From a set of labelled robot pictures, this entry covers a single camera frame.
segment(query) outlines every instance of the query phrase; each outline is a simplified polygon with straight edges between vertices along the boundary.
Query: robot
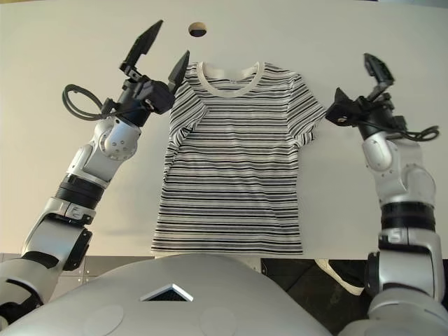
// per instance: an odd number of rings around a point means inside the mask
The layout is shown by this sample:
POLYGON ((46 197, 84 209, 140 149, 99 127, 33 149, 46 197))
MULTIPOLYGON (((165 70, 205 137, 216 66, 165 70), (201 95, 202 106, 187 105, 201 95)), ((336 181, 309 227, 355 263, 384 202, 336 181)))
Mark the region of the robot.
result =
MULTIPOLYGON (((1 335, 330 335, 280 287, 236 260, 178 255, 119 267, 48 302, 63 270, 76 269, 88 249, 95 207, 120 165, 137 150, 151 113, 174 103, 188 64, 187 52, 166 85, 137 71, 161 27, 136 40, 121 64, 127 79, 117 102, 101 103, 68 85, 64 105, 84 120, 99 120, 90 143, 79 149, 56 195, 48 200, 18 259, 0 264, 1 335), (70 101, 75 91, 100 114, 70 101)), ((393 77, 385 63, 365 54, 377 85, 367 97, 348 98, 339 88, 326 118, 357 127, 381 207, 379 251, 368 257, 365 288, 374 296, 368 320, 350 323, 342 336, 448 335, 440 238, 433 215, 435 183, 424 169, 419 141, 437 127, 410 132, 393 116, 385 93, 393 77)))

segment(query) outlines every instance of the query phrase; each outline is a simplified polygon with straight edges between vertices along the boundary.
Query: table surface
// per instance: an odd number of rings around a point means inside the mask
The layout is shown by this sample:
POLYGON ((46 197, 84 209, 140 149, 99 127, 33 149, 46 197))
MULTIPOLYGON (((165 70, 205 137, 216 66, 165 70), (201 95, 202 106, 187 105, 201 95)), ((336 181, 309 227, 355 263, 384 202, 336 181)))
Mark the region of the table surface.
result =
MULTIPOLYGON (((374 86, 363 53, 384 60, 409 128, 448 127, 448 10, 369 1, 33 1, 0 7, 0 251, 17 253, 94 123, 69 115, 66 84, 116 99, 118 70, 135 38, 164 25, 139 70, 164 80, 186 49, 191 61, 243 69, 263 60, 300 72, 325 106, 374 86), (188 34, 201 20, 202 38, 188 34)), ((76 100, 81 106, 94 107, 76 100)), ((137 154, 116 174, 90 230, 89 254, 147 256, 157 219, 169 116, 152 115, 137 154)), ((436 218, 448 256, 446 139, 422 145, 437 182, 436 218)), ((356 129, 322 122, 300 153, 297 183, 304 255, 361 259, 376 249, 380 211, 356 129)))

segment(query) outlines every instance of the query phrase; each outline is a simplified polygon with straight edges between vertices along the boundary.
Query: black cable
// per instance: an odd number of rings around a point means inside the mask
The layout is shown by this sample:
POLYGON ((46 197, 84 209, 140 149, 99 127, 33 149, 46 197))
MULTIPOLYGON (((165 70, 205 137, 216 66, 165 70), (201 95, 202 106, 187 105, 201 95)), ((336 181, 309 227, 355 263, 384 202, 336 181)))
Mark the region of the black cable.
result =
POLYGON ((358 121, 357 123, 361 124, 361 125, 375 127, 378 130, 385 131, 385 132, 398 133, 403 138, 406 138, 411 141, 417 141, 417 142, 431 141, 440 135, 438 126, 428 127, 421 132, 411 132, 411 131, 402 130, 402 129, 388 128, 388 127, 376 125, 376 124, 373 124, 373 123, 367 122, 367 121, 358 121))
POLYGON ((81 93, 82 95, 85 95, 87 98, 92 100, 95 105, 98 106, 98 109, 100 111, 102 109, 103 103, 101 103, 101 101, 98 99, 97 96, 95 96, 93 93, 91 93, 91 91, 85 89, 84 87, 77 86, 74 84, 68 84, 64 88, 64 91, 62 91, 62 103, 64 104, 65 108, 67 109, 68 112, 70 112, 75 117, 82 119, 82 120, 86 120, 86 121, 96 121, 96 120, 106 119, 107 117, 119 116, 124 113, 128 113, 130 111, 144 109, 144 107, 141 106, 140 108, 133 108, 133 109, 128 109, 128 110, 124 110, 124 111, 114 111, 114 112, 110 112, 110 113, 89 113, 89 112, 80 110, 79 108, 77 108, 75 106, 75 104, 70 100, 70 97, 69 97, 70 92, 81 93))

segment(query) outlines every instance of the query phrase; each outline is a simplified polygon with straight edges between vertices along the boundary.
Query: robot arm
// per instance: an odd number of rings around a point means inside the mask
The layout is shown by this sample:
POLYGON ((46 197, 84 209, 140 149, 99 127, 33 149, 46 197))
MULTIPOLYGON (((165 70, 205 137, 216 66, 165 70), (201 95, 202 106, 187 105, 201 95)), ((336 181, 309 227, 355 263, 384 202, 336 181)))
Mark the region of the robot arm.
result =
POLYGON ((374 296, 370 321, 352 323, 341 335, 420 335, 416 328, 446 335, 448 314, 439 303, 445 276, 433 214, 435 183, 418 144, 436 138, 438 127, 409 132, 405 119, 392 115, 391 96, 384 93, 394 81, 387 66, 369 54, 365 65, 378 82, 373 92, 353 101, 338 88, 326 116, 336 125, 359 129, 381 207, 379 251, 369 255, 365 272, 365 288, 374 296))
POLYGON ((64 270, 78 268, 92 233, 86 228, 95 217, 95 207, 120 165, 137 150, 141 130, 152 112, 162 114, 174 103, 174 92, 188 65, 187 52, 174 67, 168 85, 141 75, 135 68, 158 34, 162 21, 135 42, 120 69, 129 78, 115 103, 107 99, 100 115, 77 109, 70 91, 99 100, 87 90, 68 85, 63 94, 68 110, 85 120, 97 120, 94 136, 81 147, 26 239, 21 258, 0 264, 0 330, 49 301, 64 270))

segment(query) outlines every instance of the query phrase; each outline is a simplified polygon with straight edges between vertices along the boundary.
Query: striped t-shirt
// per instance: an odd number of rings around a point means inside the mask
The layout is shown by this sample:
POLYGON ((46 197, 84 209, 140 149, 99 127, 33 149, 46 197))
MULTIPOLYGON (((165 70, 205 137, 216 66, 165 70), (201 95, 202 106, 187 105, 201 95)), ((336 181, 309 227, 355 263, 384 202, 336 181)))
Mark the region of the striped t-shirt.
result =
POLYGON ((297 73, 262 62, 244 72, 226 79, 188 66, 171 110, 153 251, 302 254, 298 150, 325 111, 297 73))

